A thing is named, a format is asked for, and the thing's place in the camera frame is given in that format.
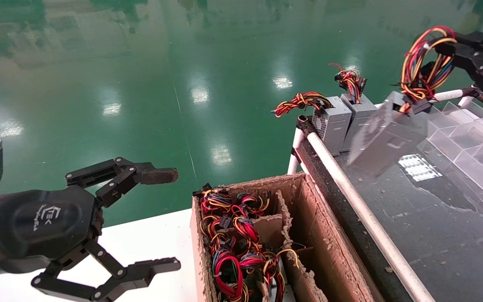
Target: clear acrylic organizer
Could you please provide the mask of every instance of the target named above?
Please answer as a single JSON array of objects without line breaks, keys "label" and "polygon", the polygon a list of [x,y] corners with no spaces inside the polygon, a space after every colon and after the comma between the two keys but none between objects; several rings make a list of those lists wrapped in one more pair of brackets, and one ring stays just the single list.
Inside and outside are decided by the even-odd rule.
[{"label": "clear acrylic organizer", "polygon": [[483,189],[483,108],[473,102],[432,108],[428,141]]}]

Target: red wire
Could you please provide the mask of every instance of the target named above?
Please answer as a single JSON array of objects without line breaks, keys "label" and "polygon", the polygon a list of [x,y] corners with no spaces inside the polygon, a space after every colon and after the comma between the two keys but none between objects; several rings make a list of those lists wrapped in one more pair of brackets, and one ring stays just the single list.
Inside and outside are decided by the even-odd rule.
[{"label": "red wire", "polygon": [[[223,262],[225,262],[227,260],[230,260],[230,261],[233,262],[234,267],[236,268],[236,271],[237,271],[237,274],[238,274],[238,281],[237,281],[238,286],[236,287],[235,291],[232,287],[230,287],[226,283],[224,283],[221,280],[221,276],[219,275],[219,273],[221,272],[221,265],[223,264]],[[238,259],[236,259],[236,257],[234,257],[232,255],[227,255],[227,256],[222,257],[220,260],[218,260],[217,264],[215,266],[215,276],[217,276],[217,277],[215,277],[217,287],[219,287],[219,290],[221,292],[223,292],[223,294],[226,294],[227,297],[230,300],[237,300],[242,296],[243,275],[242,275],[242,269],[240,268],[240,263],[239,263]]]}]

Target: yellow wire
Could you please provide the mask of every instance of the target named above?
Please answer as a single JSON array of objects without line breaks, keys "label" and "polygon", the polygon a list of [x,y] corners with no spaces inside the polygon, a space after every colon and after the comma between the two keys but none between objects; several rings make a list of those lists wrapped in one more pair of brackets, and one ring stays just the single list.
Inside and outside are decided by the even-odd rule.
[{"label": "yellow wire", "polygon": [[284,250],[278,252],[277,255],[276,255],[276,257],[278,257],[283,252],[292,252],[294,254],[295,258],[296,258],[296,266],[297,266],[297,268],[299,268],[299,263],[298,263],[298,260],[297,260],[297,258],[298,258],[297,253],[293,249],[290,249],[289,248],[289,249],[284,249]]}]

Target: wire bundle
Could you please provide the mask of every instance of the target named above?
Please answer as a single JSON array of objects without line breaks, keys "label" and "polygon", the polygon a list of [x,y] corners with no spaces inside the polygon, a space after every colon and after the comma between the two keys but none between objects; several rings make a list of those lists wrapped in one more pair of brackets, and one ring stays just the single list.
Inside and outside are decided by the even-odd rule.
[{"label": "wire bundle", "polygon": [[[223,188],[203,191],[201,208],[207,215],[201,220],[200,230],[212,256],[213,279],[220,301],[249,302],[255,290],[249,288],[248,284],[252,283],[246,280],[258,271],[268,288],[275,280],[275,302],[281,302],[286,284],[279,266],[280,255],[294,253],[299,268],[297,254],[292,249],[283,249],[276,254],[265,249],[249,219],[249,216],[259,218],[265,214],[270,197],[271,192],[266,192],[264,197],[242,193],[234,201]],[[232,219],[232,228],[222,226],[227,219]]]},{"label": "wire bundle", "polygon": [[[439,33],[442,36],[429,37],[432,33]],[[402,93],[410,97],[413,102],[422,99],[433,99],[435,89],[441,86],[448,78],[454,66],[453,57],[439,54],[435,62],[422,65],[426,55],[435,46],[442,43],[456,43],[456,35],[452,29],[446,26],[434,26],[424,32],[411,46],[406,53],[400,87]],[[403,113],[408,113],[410,105],[406,103],[400,108]]]},{"label": "wire bundle", "polygon": [[232,206],[232,197],[224,190],[208,190],[203,192],[203,203],[201,208],[205,213],[213,210],[221,210],[222,212],[230,211]]},{"label": "wire bundle", "polygon": [[246,193],[238,194],[237,199],[240,205],[245,206],[248,214],[255,217],[262,216],[264,211],[270,206],[270,197],[268,195],[265,201],[260,196]]},{"label": "wire bundle", "polygon": [[361,103],[361,74],[359,71],[344,70],[340,64],[329,63],[329,65],[337,66],[340,71],[335,75],[335,81],[339,82],[339,86],[349,91],[349,94],[353,97],[354,104]]},{"label": "wire bundle", "polygon": [[296,94],[292,101],[280,103],[272,113],[280,118],[294,108],[307,109],[313,106],[317,110],[333,108],[333,105],[323,95],[315,91],[305,92],[304,94]]}]

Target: white pipe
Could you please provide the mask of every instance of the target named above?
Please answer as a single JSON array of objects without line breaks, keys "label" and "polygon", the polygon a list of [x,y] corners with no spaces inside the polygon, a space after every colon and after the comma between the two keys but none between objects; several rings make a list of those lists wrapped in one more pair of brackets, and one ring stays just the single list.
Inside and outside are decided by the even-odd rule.
[{"label": "white pipe", "polygon": [[462,97],[462,99],[458,103],[458,107],[464,107],[468,103],[472,102],[474,99],[474,97]]},{"label": "white pipe", "polygon": [[295,155],[291,154],[290,155],[290,162],[288,163],[288,172],[287,172],[288,175],[292,175],[292,174],[296,173],[297,164],[298,164],[297,158],[295,157]]},{"label": "white pipe", "polygon": [[376,245],[382,251],[387,262],[391,264],[391,267],[409,292],[411,298],[415,302],[435,302],[424,284],[418,279],[418,276],[405,260],[404,256],[392,242],[387,232],[385,232],[385,229],[381,226],[370,208],[368,208],[368,205],[364,202],[361,195],[359,195],[355,187],[353,187],[347,176],[344,174],[343,170],[329,153],[324,143],[322,143],[322,140],[320,140],[318,135],[314,132],[310,133],[307,136],[307,139],[316,151],[316,154],[320,157],[320,160],[331,177],[333,177],[335,183],[347,197],[351,207],[359,216],[361,222],[374,239]]},{"label": "white pipe", "polygon": [[436,102],[446,101],[453,98],[460,98],[463,96],[462,89],[450,90],[434,94],[433,100]]},{"label": "white pipe", "polygon": [[[301,140],[303,140],[303,132],[301,131],[301,129],[296,128],[296,132],[293,135],[292,147],[294,149],[299,148],[299,145],[301,144]],[[288,172],[287,172],[288,175],[295,174],[295,172],[297,171],[297,164],[298,164],[297,158],[294,155],[290,155],[290,162],[288,163]]]},{"label": "white pipe", "polygon": [[305,174],[310,175],[309,171],[307,170],[307,166],[305,166],[305,164],[303,162],[300,162],[299,165],[301,166],[301,170],[303,170],[303,172],[305,172]]}]

